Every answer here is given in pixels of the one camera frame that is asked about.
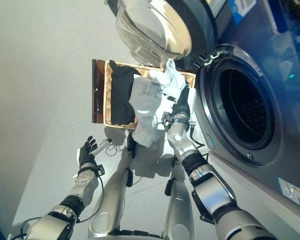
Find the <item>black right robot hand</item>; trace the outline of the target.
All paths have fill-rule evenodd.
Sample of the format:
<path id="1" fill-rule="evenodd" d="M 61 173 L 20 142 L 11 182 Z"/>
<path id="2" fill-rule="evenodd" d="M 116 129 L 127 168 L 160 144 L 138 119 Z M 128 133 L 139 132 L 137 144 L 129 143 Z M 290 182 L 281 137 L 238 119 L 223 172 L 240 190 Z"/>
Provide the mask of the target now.
<path id="1" fill-rule="evenodd" d="M 190 106 L 188 104 L 189 87 L 186 85 L 180 93 L 180 96 L 176 103 L 172 106 L 172 114 L 185 114 L 190 117 Z"/>

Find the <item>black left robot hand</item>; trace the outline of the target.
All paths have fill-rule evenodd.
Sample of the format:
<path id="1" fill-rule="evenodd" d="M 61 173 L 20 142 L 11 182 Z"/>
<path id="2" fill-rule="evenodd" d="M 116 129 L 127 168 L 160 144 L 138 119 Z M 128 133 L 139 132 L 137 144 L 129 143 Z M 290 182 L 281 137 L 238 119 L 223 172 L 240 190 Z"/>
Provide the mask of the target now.
<path id="1" fill-rule="evenodd" d="M 111 138 L 107 138 L 101 142 L 101 144 L 97 144 L 97 141 L 90 135 L 86 141 L 84 142 L 83 146 L 81 146 L 77 150 L 77 162 L 79 167 L 82 168 L 86 164 L 90 164 L 92 166 L 96 166 L 95 157 L 99 153 L 101 153 L 105 148 L 107 148 L 112 143 Z"/>

